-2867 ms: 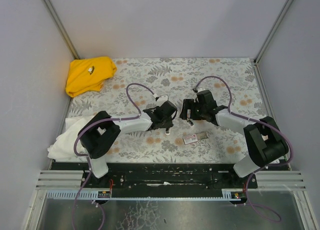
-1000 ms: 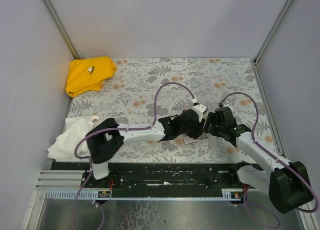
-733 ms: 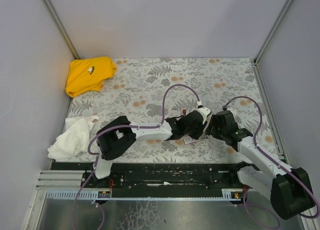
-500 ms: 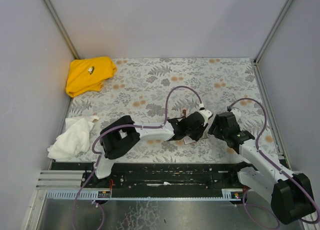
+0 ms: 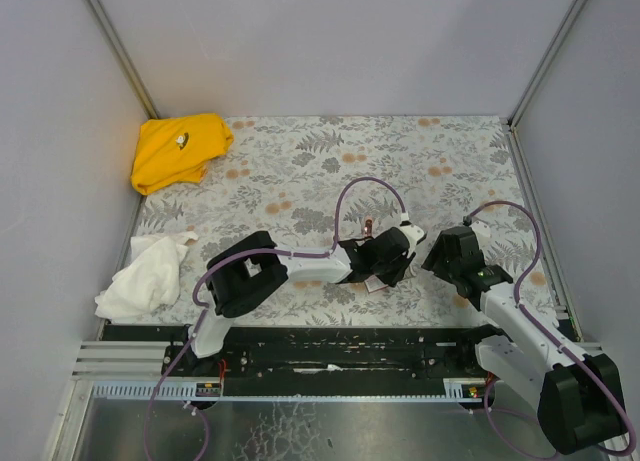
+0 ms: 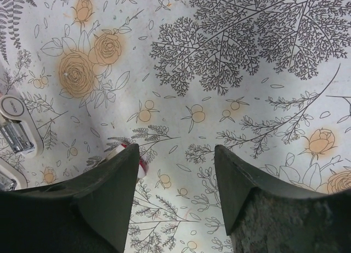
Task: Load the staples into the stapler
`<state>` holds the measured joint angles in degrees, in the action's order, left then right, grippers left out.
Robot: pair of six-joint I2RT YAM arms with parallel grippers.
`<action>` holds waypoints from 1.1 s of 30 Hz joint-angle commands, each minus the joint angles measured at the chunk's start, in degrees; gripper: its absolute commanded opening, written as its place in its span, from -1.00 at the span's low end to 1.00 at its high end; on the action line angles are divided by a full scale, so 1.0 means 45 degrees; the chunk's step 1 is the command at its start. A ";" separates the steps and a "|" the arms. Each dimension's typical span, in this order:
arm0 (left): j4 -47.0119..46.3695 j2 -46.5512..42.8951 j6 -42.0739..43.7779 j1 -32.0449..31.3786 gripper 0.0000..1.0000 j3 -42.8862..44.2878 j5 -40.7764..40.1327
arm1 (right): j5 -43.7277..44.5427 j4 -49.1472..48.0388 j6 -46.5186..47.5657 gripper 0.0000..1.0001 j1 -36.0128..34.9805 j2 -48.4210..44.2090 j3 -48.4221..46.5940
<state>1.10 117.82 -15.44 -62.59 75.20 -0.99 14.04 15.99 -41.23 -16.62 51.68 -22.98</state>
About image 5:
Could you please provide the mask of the red white staple box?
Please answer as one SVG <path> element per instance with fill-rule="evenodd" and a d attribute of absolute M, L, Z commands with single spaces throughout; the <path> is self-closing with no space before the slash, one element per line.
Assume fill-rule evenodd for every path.
<path fill-rule="evenodd" d="M 414 278 L 416 276 L 415 274 L 415 270 L 412 266 L 409 266 L 406 270 L 405 273 L 403 275 L 403 277 L 400 279 L 400 282 L 403 281 L 408 281 L 412 278 Z M 381 291 L 381 290 L 385 290 L 387 288 L 389 288 L 388 284 L 383 283 L 378 277 L 376 276 L 371 276 L 370 278 L 368 278 L 365 282 L 364 285 L 366 287 L 366 290 L 369 294 L 377 292 L 377 291 Z"/>

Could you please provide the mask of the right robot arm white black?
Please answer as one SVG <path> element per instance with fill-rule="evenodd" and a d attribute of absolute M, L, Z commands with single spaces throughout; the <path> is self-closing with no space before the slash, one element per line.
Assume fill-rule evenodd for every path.
<path fill-rule="evenodd" d="M 422 267 L 490 319 L 469 336 L 478 365 L 535 410 L 557 452 L 572 454 L 622 435 L 635 438 L 615 363 L 605 354 L 589 354 L 516 299 L 512 277 L 486 263 L 470 227 L 442 231 Z"/>

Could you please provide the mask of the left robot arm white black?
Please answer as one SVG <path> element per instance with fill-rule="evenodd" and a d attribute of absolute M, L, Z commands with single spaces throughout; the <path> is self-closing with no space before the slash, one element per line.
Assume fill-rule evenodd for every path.
<path fill-rule="evenodd" d="M 374 277 L 394 286 L 405 276 L 425 232 L 403 221 L 367 240 L 340 241 L 328 250 L 278 246 L 257 231 L 213 258 L 194 287 L 203 312 L 191 328 L 194 355 L 219 353 L 233 320 L 244 316 L 288 282 L 358 284 Z"/>

